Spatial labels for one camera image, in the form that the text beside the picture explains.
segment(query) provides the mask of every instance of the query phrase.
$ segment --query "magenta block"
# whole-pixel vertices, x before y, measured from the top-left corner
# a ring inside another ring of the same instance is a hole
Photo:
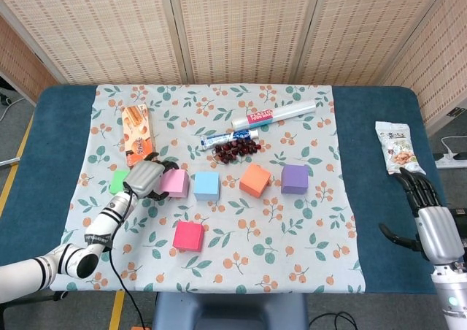
[[[170,197],[187,197],[190,178],[184,169],[171,169],[159,182],[159,193],[167,191]]]
[[[203,237],[204,229],[201,224],[180,220],[175,229],[172,245],[178,250],[199,252],[203,245]]]
[[[280,177],[281,193],[306,193],[308,190],[308,168],[286,164]]]

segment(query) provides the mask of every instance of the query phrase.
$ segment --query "orange package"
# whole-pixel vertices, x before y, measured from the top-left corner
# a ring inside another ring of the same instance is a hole
[[[122,119],[126,164],[131,168],[155,151],[153,130],[146,104],[126,107]]]

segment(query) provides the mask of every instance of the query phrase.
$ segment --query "white cable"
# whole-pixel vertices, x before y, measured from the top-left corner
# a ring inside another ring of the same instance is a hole
[[[8,111],[8,109],[9,109],[10,107],[13,106],[14,104],[16,104],[17,102],[22,101],[22,100],[25,100],[25,99],[24,99],[24,98],[18,99],[18,100],[16,100],[16,101],[12,102],[10,105],[8,105],[7,108],[5,109],[5,111],[3,112],[3,115],[2,115],[1,118],[0,118],[0,122],[3,121],[5,115],[7,114],[7,111]]]
[[[444,147],[446,148],[447,150],[447,153],[448,155],[450,156],[450,158],[453,158],[454,155],[451,151],[451,149],[449,149],[449,147],[446,145],[446,143],[444,142],[445,139],[451,139],[451,138],[467,138],[467,135],[455,135],[455,136],[452,136],[452,137],[444,137],[444,138],[441,138],[441,143],[444,145]]]

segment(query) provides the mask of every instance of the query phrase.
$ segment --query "pink block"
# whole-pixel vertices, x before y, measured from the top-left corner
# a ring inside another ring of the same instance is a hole
[[[171,169],[159,182],[159,193],[167,191],[170,197],[187,197],[190,178],[184,169]]]
[[[204,229],[201,224],[179,221],[172,245],[178,250],[201,251]]]

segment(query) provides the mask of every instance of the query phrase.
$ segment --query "green block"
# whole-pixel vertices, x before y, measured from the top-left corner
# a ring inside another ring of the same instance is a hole
[[[112,182],[110,183],[109,192],[114,195],[120,191],[123,191],[123,180],[130,171],[115,171]]]

